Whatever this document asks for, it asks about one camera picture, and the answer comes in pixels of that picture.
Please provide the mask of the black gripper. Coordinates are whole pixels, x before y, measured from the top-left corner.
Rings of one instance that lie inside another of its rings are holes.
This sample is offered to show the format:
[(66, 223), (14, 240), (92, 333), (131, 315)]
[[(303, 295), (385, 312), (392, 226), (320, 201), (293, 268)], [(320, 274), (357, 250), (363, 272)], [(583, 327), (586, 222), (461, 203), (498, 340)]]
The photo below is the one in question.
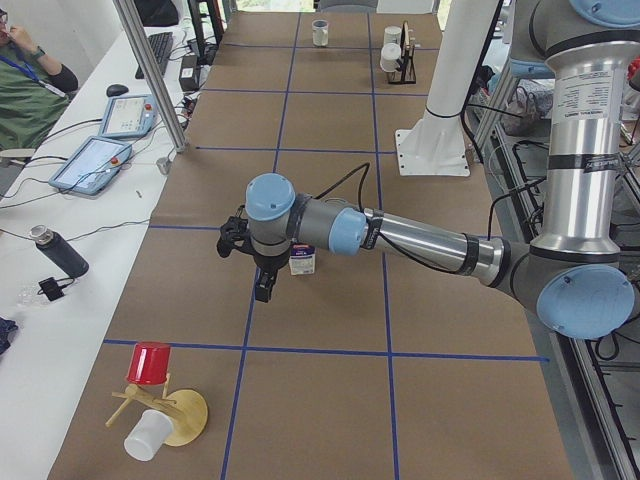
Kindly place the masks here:
[(278, 255), (265, 255), (253, 249), (252, 256), (259, 269), (259, 277), (254, 285), (255, 300), (269, 302), (278, 272), (288, 263), (288, 250)]

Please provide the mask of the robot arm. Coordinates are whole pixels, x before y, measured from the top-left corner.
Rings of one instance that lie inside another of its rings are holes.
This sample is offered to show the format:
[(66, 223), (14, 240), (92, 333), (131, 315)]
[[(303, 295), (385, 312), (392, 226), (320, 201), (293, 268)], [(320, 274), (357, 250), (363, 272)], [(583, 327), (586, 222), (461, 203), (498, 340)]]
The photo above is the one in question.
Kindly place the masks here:
[(380, 249), (446, 274), (472, 276), (509, 295), (550, 329), (595, 339), (621, 327), (636, 302), (609, 235), (624, 84), (639, 52), (635, 1), (519, 1), (509, 63), (521, 77), (553, 76), (541, 232), (526, 244), (477, 237), (295, 191), (276, 173), (246, 190), (232, 239), (259, 270), (257, 300), (271, 297), (291, 248), (340, 255)]

